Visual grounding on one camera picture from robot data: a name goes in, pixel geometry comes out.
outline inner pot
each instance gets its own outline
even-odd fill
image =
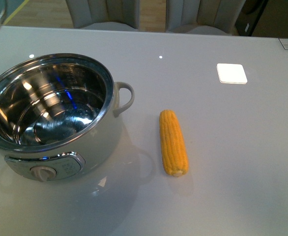
[[[0,76],[0,148],[64,145],[97,124],[113,94],[110,73],[91,58],[55,54],[23,62]]]

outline stainless steel pot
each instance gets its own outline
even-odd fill
[[[119,106],[119,89],[131,98]],[[18,174],[39,181],[89,171],[115,148],[119,114],[132,87],[113,82],[98,61],[45,55],[0,75],[0,154]]]

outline chair back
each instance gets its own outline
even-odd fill
[[[167,0],[166,31],[205,25],[230,33],[246,0]]]
[[[118,22],[139,28],[140,0],[66,0],[74,28]]]

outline pot rim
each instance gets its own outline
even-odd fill
[[[74,135],[67,137],[64,140],[57,141],[51,144],[28,146],[10,142],[0,136],[0,149],[19,153],[38,153],[60,148],[77,140],[78,138],[89,132],[107,114],[108,110],[113,104],[113,100],[115,97],[115,84],[112,79],[112,76],[109,70],[99,61],[80,54],[57,53],[57,54],[43,55],[33,59],[26,60],[8,69],[7,71],[5,71],[0,75],[0,95],[3,91],[7,90],[14,83],[14,81],[17,80],[19,76],[22,75],[22,73],[28,70],[38,68],[40,66],[51,65],[56,62],[58,62],[59,64],[60,63],[75,64],[91,69],[93,70],[93,72],[97,73],[102,78],[106,87],[106,97],[99,114],[86,128],[84,128],[83,130]]]

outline wooden floor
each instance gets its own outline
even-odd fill
[[[164,32],[166,0],[141,0],[140,31]],[[65,0],[29,0],[7,26],[73,28]]]

